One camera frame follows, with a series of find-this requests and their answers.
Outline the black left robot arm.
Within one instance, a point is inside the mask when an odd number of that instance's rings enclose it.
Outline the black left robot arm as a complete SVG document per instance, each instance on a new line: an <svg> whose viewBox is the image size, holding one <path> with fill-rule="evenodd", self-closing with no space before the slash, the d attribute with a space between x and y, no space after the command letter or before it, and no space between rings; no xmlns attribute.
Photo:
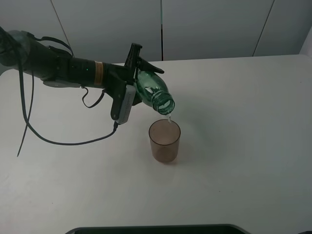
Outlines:
<svg viewBox="0 0 312 234"><path fill-rule="evenodd" d="M115 91L127 84L134 84L139 71L162 74L164 71L140 57L141 45L133 43L123 66L73 56L42 41L64 45L52 37L36 38L25 31L0 31L0 63L40 78L51 87L99 88L113 97Z"/></svg>

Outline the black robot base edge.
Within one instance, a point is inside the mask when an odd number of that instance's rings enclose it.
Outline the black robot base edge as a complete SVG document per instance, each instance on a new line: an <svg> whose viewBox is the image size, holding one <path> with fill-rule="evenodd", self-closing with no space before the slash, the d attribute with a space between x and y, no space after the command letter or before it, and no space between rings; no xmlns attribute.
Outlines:
<svg viewBox="0 0 312 234"><path fill-rule="evenodd" d="M131 227L80 227L67 234L248 234L231 224L131 226Z"/></svg>

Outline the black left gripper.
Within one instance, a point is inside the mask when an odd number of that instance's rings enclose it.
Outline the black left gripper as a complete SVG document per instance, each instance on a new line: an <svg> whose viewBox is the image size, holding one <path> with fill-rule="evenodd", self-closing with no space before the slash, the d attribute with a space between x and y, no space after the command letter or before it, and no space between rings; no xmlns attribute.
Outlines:
<svg viewBox="0 0 312 234"><path fill-rule="evenodd" d="M104 63L103 87L112 98L118 98L117 91L126 84L133 84L137 79L138 69L145 72L164 74L164 71L146 60L139 54L142 46L132 43L124 66Z"/></svg>

